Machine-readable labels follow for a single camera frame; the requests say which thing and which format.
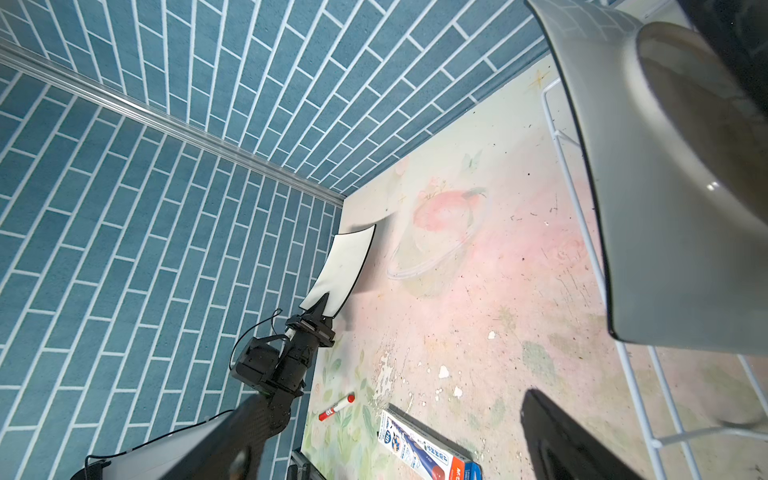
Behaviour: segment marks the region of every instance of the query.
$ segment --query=red marker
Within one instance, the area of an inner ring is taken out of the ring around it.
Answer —
[[[325,412],[321,413],[318,418],[322,422],[323,420],[327,419],[328,417],[330,417],[331,415],[333,415],[334,413],[336,413],[339,410],[343,409],[344,407],[346,407],[347,405],[349,405],[350,403],[352,403],[354,401],[355,401],[355,394],[354,393],[350,393],[349,395],[347,395],[343,399],[339,400],[339,402],[336,403],[334,406],[332,406],[331,408],[327,409]]]

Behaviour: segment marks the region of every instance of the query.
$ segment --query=blue brick wall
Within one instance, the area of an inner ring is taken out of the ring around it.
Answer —
[[[296,311],[340,213],[0,65],[0,476],[69,479],[252,394],[234,341]]]
[[[522,0],[0,8],[0,37],[345,195],[547,49]]]

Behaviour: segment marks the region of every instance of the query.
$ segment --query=product box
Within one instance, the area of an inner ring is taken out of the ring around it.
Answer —
[[[382,410],[379,442],[425,480],[482,480],[479,465],[389,407]]]

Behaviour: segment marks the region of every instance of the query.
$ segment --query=white wire rack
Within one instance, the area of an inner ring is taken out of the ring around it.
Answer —
[[[554,151],[558,156],[560,167],[563,170],[563,176],[565,177],[565,183],[568,186],[568,194],[570,195],[571,202],[573,202],[574,209],[576,210],[576,217],[578,219],[579,229],[581,230],[581,236],[584,238],[584,244],[587,247],[589,260],[592,265],[592,271],[594,271],[594,277],[598,282],[598,289],[600,290],[600,296],[603,299],[603,304],[606,304],[605,278],[603,276],[603,271],[600,267],[600,263],[598,262],[597,251],[594,248],[594,244],[592,243],[592,239],[589,234],[587,221],[584,218],[584,211],[581,209],[581,204],[579,203],[579,199],[576,194],[576,188],[574,186],[573,179],[571,178],[571,172],[569,171],[568,164],[565,161],[565,156],[563,153],[563,147],[561,142],[565,141],[569,144],[572,144],[573,146],[577,147],[580,152],[581,152],[581,145],[576,140],[567,136],[566,134],[564,134],[562,131],[558,130],[555,127],[554,120],[552,119],[552,113],[549,108],[549,103],[547,102],[547,93],[550,90],[552,90],[552,88],[558,86],[560,83],[561,83],[561,80],[560,78],[558,78],[557,80],[547,85],[547,87],[541,93],[541,105],[544,108],[544,115],[547,119],[549,134],[551,136],[552,142],[554,143]],[[645,446],[648,450],[648,455],[650,456],[650,463],[653,466],[654,474],[656,475],[656,478],[658,478],[659,480],[664,480],[667,478],[667,474],[664,471],[664,465],[661,462],[661,456],[660,456],[660,450],[664,447],[680,444],[680,447],[683,449],[683,455],[685,456],[686,463],[688,464],[691,477],[694,480],[700,480],[701,474],[699,472],[699,467],[696,463],[696,459],[694,458],[694,453],[690,448],[690,444],[688,442],[689,440],[694,439],[696,437],[701,437],[704,435],[721,434],[721,435],[739,435],[739,436],[752,437],[755,439],[768,441],[768,434],[766,433],[755,432],[753,430],[737,428],[729,425],[714,426],[714,427],[709,427],[705,429],[686,431],[685,428],[683,427],[683,423],[680,420],[680,415],[677,412],[677,407],[675,406],[675,402],[672,397],[672,392],[670,390],[669,383],[667,383],[667,378],[664,375],[664,369],[661,366],[661,361],[659,360],[659,356],[656,351],[656,348],[653,346],[648,346],[648,353],[650,354],[651,363],[653,364],[654,370],[656,371],[656,375],[659,379],[661,392],[664,396],[664,401],[667,404],[667,408],[669,409],[670,416],[672,417],[672,423],[674,424],[675,432],[677,432],[675,435],[669,435],[664,437],[654,436],[654,432],[650,426],[650,421],[648,419],[648,414],[645,409],[645,405],[643,404],[643,397],[640,393],[640,388],[637,384],[637,378],[634,375],[634,370],[632,369],[630,357],[629,357],[629,354],[627,353],[627,346],[624,343],[619,341],[616,341],[615,343],[616,343],[616,350],[619,354],[619,360],[621,361],[621,367],[624,370],[624,375],[627,377],[627,384],[629,385],[630,395],[632,398],[632,402],[634,404],[635,412],[637,413],[637,420],[640,423],[640,428],[643,434],[643,440],[645,441]],[[743,355],[738,355],[738,358],[739,358],[739,362],[741,363],[741,366],[744,368],[744,372],[746,373],[746,376],[749,379],[750,384],[752,385],[752,387],[755,390],[755,393],[757,394],[757,398],[760,401],[760,405],[763,407],[763,411],[766,413],[766,415],[768,415],[768,399],[766,399],[765,392],[763,391],[762,387],[758,383],[757,377],[755,377],[755,374],[752,368],[750,367],[750,364],[747,362],[746,358],[744,358]]]

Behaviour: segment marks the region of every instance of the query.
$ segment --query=cable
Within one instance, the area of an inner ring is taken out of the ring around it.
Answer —
[[[276,308],[275,311],[272,312],[272,316],[270,316],[270,317],[268,317],[268,318],[266,318],[264,320],[261,320],[256,325],[250,327],[248,330],[243,332],[243,335],[240,335],[240,338],[237,339],[237,341],[235,342],[234,345],[232,345],[232,353],[230,353],[230,362],[227,364],[230,367],[230,372],[232,371],[232,368],[234,368],[234,366],[232,365],[232,357],[235,355],[235,349],[237,348],[237,345],[240,343],[240,341],[243,339],[243,337],[245,337],[245,335],[248,334],[249,331],[255,329],[256,327],[258,327],[259,325],[261,325],[264,322],[269,322],[270,320],[272,320],[272,322],[271,322],[272,323],[272,333],[277,335],[277,332],[275,332],[275,317],[280,315],[282,312],[283,312],[283,309]]]
[[[140,449],[141,447],[145,447],[145,446],[147,446],[147,445],[151,444],[152,442],[156,442],[157,440],[160,440],[160,439],[164,439],[165,437],[167,437],[167,436],[169,436],[169,435],[173,435],[174,433],[182,432],[182,431],[184,431],[184,430],[187,430],[187,429],[192,429],[192,428],[194,428],[194,427],[198,427],[198,426],[200,426],[200,425],[203,425],[204,423],[206,423],[206,422],[210,422],[211,420],[215,419],[216,417],[222,416],[223,414],[225,414],[225,413],[229,413],[229,412],[234,412],[234,410],[232,410],[232,409],[229,409],[229,410],[224,410],[223,412],[219,412],[219,413],[217,413],[216,415],[214,415],[214,416],[210,417],[208,420],[203,420],[202,422],[196,423],[196,424],[194,424],[194,425],[187,425],[187,426],[185,426],[185,427],[182,427],[182,428],[180,428],[180,429],[178,429],[178,430],[174,430],[174,431],[172,431],[172,432],[168,432],[168,433],[166,433],[166,434],[164,434],[164,435],[160,435],[160,436],[159,436],[159,437],[157,437],[156,439],[152,439],[152,440],[150,440],[149,442],[144,442],[144,443],[142,443],[141,445],[139,445],[138,447],[133,447],[132,449],[128,449],[128,450],[126,450],[125,452],[115,453],[115,454],[113,454],[113,455],[86,455],[86,456],[85,456],[85,460],[84,460],[84,462],[83,462],[83,463],[84,463],[84,469],[83,469],[83,473],[85,474],[85,480],[88,480],[88,466],[89,466],[89,465],[88,465],[88,459],[89,459],[89,458],[97,458],[97,459],[99,459],[99,460],[103,460],[103,459],[106,459],[106,458],[114,458],[114,457],[119,457],[119,456],[121,456],[121,455],[125,455],[126,453],[129,453],[129,452],[133,452],[134,450]]]

